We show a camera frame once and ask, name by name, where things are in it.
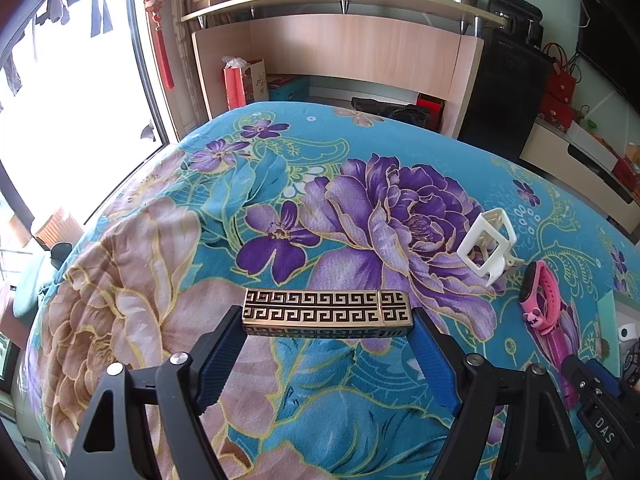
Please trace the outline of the white round camera gadget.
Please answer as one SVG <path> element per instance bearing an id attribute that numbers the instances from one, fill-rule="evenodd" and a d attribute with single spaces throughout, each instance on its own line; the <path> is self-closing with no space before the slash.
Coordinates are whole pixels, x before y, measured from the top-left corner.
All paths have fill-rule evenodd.
<path id="1" fill-rule="evenodd" d="M 625 323 L 617 327 L 617 338 L 620 344 L 632 344 L 639 338 L 637 325 Z"/>

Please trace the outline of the purple comb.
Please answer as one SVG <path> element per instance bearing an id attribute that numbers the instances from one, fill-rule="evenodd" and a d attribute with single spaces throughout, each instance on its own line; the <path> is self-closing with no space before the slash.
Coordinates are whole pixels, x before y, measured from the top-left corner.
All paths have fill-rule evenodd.
<path id="1" fill-rule="evenodd" d="M 579 320 L 574 304 L 561 301 L 560 314 L 555 328 L 543 335 L 536 328 L 527 327 L 538 350 L 544 358 L 556 369 L 560 378 L 562 399 L 565 407 L 570 410 L 578 403 L 579 396 L 575 388 L 561 374 L 563 361 L 570 355 L 578 355 L 580 348 Z"/>

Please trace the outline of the gold greek-pattern harmonica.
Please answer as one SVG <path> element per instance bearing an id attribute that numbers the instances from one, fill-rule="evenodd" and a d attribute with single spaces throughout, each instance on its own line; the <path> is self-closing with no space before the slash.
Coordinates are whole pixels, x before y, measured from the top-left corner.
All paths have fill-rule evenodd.
<path id="1" fill-rule="evenodd" d="M 413 328 L 408 295 L 400 290 L 247 289 L 244 330 L 255 336 L 384 339 Z"/>

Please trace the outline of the white plastic clip holder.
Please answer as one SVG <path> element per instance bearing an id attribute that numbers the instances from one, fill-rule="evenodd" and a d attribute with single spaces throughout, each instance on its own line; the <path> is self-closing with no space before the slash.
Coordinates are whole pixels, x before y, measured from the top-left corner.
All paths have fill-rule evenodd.
<path id="1" fill-rule="evenodd" d="M 461 261 L 490 287 L 505 273 L 518 270 L 524 260 L 514 255 L 518 241 L 502 208 L 481 212 L 457 248 Z"/>

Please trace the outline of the pink smart watch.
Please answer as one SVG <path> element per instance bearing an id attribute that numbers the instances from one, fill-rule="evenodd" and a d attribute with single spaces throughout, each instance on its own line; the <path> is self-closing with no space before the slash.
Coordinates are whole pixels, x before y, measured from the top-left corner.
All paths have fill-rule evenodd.
<path id="1" fill-rule="evenodd" d="M 523 321 L 535 332 L 548 335 L 558 324 L 561 294 L 553 272 L 544 260 L 529 263 L 525 270 L 518 301 Z"/>

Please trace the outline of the teal shallow cardboard tray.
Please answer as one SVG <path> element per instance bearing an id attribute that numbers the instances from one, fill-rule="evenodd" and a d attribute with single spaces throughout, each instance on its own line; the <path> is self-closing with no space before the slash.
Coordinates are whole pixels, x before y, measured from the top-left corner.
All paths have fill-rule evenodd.
<path id="1" fill-rule="evenodd" d="M 639 303 L 627 295 L 610 290 L 597 302 L 600 356 L 603 365 L 616 377 L 623 374 L 627 353 L 634 344 L 620 344 L 617 327 L 625 323 L 637 325 L 639 335 Z"/>

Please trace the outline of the white tv console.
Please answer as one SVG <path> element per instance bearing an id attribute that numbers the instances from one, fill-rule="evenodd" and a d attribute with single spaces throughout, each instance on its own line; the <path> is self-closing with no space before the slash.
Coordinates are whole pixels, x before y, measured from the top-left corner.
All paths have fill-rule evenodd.
<path id="1" fill-rule="evenodd" d="M 520 159 L 580 198 L 626 235 L 638 228 L 638 203 L 562 134 L 535 122 Z"/>

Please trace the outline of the floral blue tablecloth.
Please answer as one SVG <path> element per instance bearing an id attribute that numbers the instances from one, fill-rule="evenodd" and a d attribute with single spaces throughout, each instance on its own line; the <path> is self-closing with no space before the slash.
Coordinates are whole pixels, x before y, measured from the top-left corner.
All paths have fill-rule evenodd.
<path id="1" fill-rule="evenodd" d="M 398 289 L 500 367 L 550 365 L 518 302 L 457 248 L 500 207 L 515 253 L 560 285 L 575 354 L 602 352 L 598 301 L 639 295 L 639 252 L 600 214 L 471 145 L 320 104 L 265 102 L 189 134 L 120 192 L 55 275 L 24 373 L 40 427 L 70 455 L 106 368 L 192 348 L 248 288 Z M 423 479 L 451 417 L 407 341 L 250 337 L 202 418 L 232 479 Z"/>

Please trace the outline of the white flat box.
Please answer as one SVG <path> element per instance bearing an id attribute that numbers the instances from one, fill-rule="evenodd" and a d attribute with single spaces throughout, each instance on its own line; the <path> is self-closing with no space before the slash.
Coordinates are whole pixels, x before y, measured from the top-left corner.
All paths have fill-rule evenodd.
<path id="1" fill-rule="evenodd" d="M 572 122 L 566 132 L 570 142 L 583 150 L 592 160 L 603 169 L 612 172 L 618 161 L 617 156 L 595 136 L 583 129 L 576 122 Z"/>

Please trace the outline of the red gift box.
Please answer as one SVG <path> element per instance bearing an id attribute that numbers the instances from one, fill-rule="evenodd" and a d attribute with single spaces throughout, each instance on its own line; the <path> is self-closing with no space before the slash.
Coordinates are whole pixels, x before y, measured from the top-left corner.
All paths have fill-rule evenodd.
<path id="1" fill-rule="evenodd" d="M 567 104 L 561 102 L 550 93 L 545 93 L 540 101 L 538 117 L 548 122 L 554 128 L 567 132 L 570 128 L 576 112 Z"/>

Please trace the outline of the beige curtain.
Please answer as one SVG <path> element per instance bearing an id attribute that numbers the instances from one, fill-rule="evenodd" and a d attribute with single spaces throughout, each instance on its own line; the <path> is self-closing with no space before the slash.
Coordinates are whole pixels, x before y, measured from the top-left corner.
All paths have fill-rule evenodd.
<path id="1" fill-rule="evenodd" d="M 207 113 L 194 58 L 191 39 L 192 27 L 187 22 L 181 21 L 183 15 L 190 12 L 188 1 L 189 0 L 169 0 L 169 3 L 175 44 L 179 58 L 179 74 L 183 76 L 184 82 L 186 83 L 186 99 L 193 114 L 191 124 L 200 126 L 204 124 L 204 122 L 207 122 Z"/>

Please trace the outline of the red handbag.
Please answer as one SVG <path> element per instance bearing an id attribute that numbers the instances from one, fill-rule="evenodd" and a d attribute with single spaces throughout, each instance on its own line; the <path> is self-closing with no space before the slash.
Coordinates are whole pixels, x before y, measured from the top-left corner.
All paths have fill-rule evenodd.
<path id="1" fill-rule="evenodd" d="M 548 42 L 542 53 L 551 58 L 551 70 L 547 79 L 546 92 L 565 105 L 572 102 L 577 79 L 570 72 L 570 62 L 565 50 L 556 42 Z"/>

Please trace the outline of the red gift bag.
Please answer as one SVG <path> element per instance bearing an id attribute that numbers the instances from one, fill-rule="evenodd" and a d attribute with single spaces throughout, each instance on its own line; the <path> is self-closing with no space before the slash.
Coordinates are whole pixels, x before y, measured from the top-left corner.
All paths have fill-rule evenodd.
<path id="1" fill-rule="evenodd" d="M 232 56 L 225 56 L 222 62 L 224 62 L 222 76 L 224 76 L 228 109 L 235 110 L 253 103 L 253 78 L 250 72 L 252 64 L 244 58 L 232 58 Z"/>

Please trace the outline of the black television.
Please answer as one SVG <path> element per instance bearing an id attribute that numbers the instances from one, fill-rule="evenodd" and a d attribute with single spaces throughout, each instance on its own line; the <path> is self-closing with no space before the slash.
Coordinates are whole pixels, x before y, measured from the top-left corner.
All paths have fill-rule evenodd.
<path id="1" fill-rule="evenodd" d="M 639 113 L 639 45 L 602 0 L 580 0 L 576 50 Z"/>

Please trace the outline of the red chinese knot decoration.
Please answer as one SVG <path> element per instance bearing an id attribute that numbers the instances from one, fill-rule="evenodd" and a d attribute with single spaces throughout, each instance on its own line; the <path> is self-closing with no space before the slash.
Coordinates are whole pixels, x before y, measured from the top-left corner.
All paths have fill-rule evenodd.
<path id="1" fill-rule="evenodd" d="M 166 90 L 172 90 L 175 88 L 175 83 L 174 78 L 172 78 L 162 25 L 164 0 L 143 0 L 143 3 L 144 10 L 148 14 L 152 26 L 153 47 L 158 70 L 160 71 L 160 79 Z"/>

